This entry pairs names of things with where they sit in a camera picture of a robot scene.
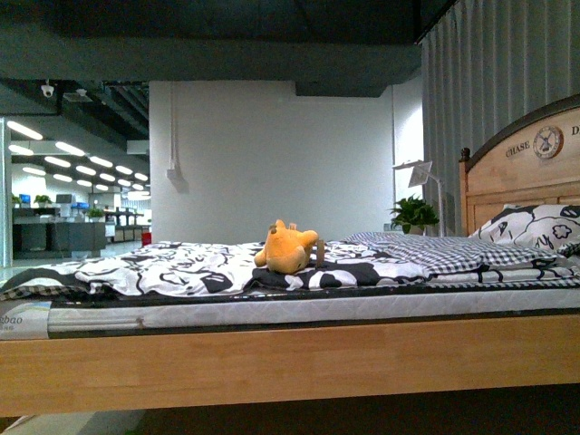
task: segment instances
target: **pillow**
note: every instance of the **pillow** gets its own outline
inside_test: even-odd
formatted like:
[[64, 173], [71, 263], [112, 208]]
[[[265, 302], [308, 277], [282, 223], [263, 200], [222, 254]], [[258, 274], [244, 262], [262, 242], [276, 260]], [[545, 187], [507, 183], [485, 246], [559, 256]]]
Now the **pillow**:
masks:
[[508, 204], [469, 237], [571, 256], [580, 253], [580, 206]]

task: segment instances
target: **orange stuffed toy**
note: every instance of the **orange stuffed toy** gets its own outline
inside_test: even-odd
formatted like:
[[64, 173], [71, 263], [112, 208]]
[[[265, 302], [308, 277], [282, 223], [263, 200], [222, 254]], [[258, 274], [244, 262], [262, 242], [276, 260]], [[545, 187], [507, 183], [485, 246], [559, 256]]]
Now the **orange stuffed toy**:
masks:
[[258, 267], [268, 266], [273, 272], [295, 274], [308, 264], [317, 240], [315, 231], [297, 231], [295, 224], [286, 228], [284, 222], [278, 219], [270, 226], [264, 249], [256, 254], [254, 263]]

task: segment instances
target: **ceiling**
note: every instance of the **ceiling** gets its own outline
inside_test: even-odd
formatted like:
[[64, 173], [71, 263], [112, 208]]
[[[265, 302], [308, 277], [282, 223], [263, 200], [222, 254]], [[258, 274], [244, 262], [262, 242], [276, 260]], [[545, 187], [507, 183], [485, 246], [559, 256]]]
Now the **ceiling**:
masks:
[[416, 41], [450, 3], [2, 1], [0, 116], [149, 174], [146, 150], [128, 147], [149, 138], [149, 81], [293, 81], [297, 95], [379, 97], [418, 71]]

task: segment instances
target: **potted plant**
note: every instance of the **potted plant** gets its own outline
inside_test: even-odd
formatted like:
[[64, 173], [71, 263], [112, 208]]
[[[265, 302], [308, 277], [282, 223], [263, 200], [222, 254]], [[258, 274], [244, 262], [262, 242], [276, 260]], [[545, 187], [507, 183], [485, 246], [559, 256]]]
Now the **potted plant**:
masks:
[[394, 214], [391, 225], [401, 226], [404, 234], [423, 234], [425, 227], [439, 224], [439, 218], [435, 208], [427, 204], [424, 199], [414, 196], [403, 198], [395, 202]]
[[34, 203], [38, 204], [38, 207], [44, 208], [47, 204], [52, 204], [53, 202], [48, 197], [48, 195], [36, 195], [34, 198]]
[[22, 204], [22, 200], [20, 197], [16, 196], [14, 193], [12, 194], [12, 207], [19, 208]]
[[87, 216], [92, 222], [96, 222], [97, 220], [105, 216], [105, 212], [102, 211], [100, 208], [93, 207], [87, 210]]

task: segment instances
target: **white lamp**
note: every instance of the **white lamp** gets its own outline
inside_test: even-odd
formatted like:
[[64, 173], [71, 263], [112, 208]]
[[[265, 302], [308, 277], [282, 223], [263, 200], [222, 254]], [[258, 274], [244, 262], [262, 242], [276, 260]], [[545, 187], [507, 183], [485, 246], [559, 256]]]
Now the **white lamp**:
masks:
[[437, 182], [437, 196], [439, 202], [439, 236], [445, 237], [445, 215], [443, 214], [443, 181], [439, 177], [431, 174], [432, 165], [432, 161], [417, 160], [410, 163], [402, 163], [401, 165], [396, 165], [392, 168], [395, 170], [413, 168], [411, 179], [409, 180], [410, 188], [421, 186], [427, 183], [429, 178], [434, 179], [435, 182]]

